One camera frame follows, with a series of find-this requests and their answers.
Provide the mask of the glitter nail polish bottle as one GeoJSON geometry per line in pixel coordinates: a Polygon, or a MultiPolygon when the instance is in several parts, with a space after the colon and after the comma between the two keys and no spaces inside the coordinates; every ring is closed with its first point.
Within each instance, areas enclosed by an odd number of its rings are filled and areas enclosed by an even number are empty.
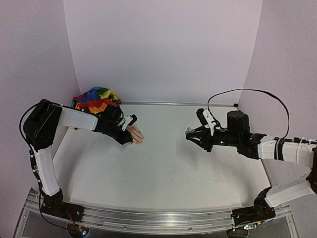
{"type": "Polygon", "coordinates": [[[188,127],[187,130],[185,131],[185,134],[190,134],[194,132],[195,132],[195,129],[191,129],[190,127],[188,127]]]}

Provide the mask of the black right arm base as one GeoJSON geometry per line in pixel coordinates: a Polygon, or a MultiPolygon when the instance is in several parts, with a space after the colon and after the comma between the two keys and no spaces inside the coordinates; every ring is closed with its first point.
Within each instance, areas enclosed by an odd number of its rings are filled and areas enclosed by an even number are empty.
{"type": "Polygon", "coordinates": [[[266,194],[270,189],[271,187],[268,187],[261,191],[255,198],[253,206],[232,210],[231,217],[234,221],[234,227],[264,222],[275,217],[275,209],[265,201],[266,194]]]}

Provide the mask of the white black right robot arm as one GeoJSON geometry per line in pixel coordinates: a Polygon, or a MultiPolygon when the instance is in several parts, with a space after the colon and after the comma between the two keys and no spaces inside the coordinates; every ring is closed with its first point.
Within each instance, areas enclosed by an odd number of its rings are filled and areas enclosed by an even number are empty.
{"type": "Polygon", "coordinates": [[[218,121],[207,109],[198,109],[196,115],[201,126],[188,128],[186,139],[207,152],[214,146],[235,147],[249,159],[277,160],[299,164],[310,169],[308,174],[286,185],[269,188],[259,199],[273,208],[293,199],[317,191],[317,142],[305,138],[278,138],[262,133],[251,133],[249,117],[242,111],[227,113],[227,127],[221,129],[218,121]]]}

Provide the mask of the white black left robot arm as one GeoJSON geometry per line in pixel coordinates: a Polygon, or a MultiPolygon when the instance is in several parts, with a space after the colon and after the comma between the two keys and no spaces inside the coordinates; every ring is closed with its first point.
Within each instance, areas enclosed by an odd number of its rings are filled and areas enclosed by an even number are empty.
{"type": "Polygon", "coordinates": [[[53,166],[52,144],[59,126],[102,133],[119,144],[132,142],[127,128],[137,121],[135,115],[124,116],[121,108],[108,106],[94,114],[42,99],[29,108],[20,120],[20,132],[30,147],[32,170],[42,191],[49,197],[60,192],[53,166]]]}

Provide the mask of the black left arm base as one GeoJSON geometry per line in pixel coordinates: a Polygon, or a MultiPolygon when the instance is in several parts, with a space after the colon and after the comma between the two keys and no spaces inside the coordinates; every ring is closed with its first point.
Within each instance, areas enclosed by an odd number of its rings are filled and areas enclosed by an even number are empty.
{"type": "Polygon", "coordinates": [[[42,197],[44,200],[41,204],[41,212],[74,222],[82,221],[84,207],[63,201],[63,193],[61,189],[52,196],[42,192],[42,197]]]}

